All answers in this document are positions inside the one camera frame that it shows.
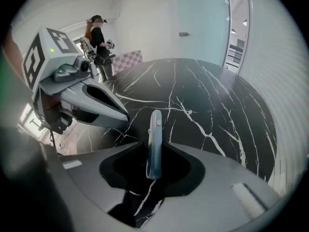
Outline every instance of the woman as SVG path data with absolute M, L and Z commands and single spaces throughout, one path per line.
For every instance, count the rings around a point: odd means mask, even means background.
M 95 64 L 101 72 L 102 81 L 105 82 L 112 76 L 112 61 L 110 51 L 106 48 L 113 49 L 114 44 L 105 43 L 104 36 L 101 31 L 103 20 L 100 15 L 95 15 L 87 20 L 85 37 L 90 41 L 93 48 L 97 48 L 97 57 Z

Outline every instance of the cap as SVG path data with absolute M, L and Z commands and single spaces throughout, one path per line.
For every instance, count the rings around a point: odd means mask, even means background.
M 102 17 L 100 15 L 94 15 L 93 17 L 91 17 L 92 22 L 95 21 L 95 19 L 100 19 L 101 22 L 103 22 Z

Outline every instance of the black marble table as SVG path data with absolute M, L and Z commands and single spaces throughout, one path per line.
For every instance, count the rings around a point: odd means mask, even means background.
M 77 143 L 85 153 L 131 142 L 148 144 L 150 117 L 162 112 L 163 141 L 229 157 L 268 181 L 276 156 L 276 131 L 262 97 L 229 70 L 193 59 L 161 59 L 118 73 L 104 83 L 124 104 L 123 130 L 89 127 Z M 135 198 L 136 227 L 158 210 L 155 182 Z

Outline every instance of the checkerboard pattern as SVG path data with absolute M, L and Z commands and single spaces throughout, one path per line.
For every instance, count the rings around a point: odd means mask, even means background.
M 111 59 L 114 65 L 115 73 L 121 72 L 134 65 L 143 63 L 141 51 L 128 52 Z

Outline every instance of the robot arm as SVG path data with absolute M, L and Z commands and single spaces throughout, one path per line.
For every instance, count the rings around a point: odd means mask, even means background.
M 41 27 L 23 63 L 33 107 L 42 124 L 62 134 L 72 118 L 120 128 L 128 112 L 116 96 L 91 78 L 90 61 L 63 32 Z

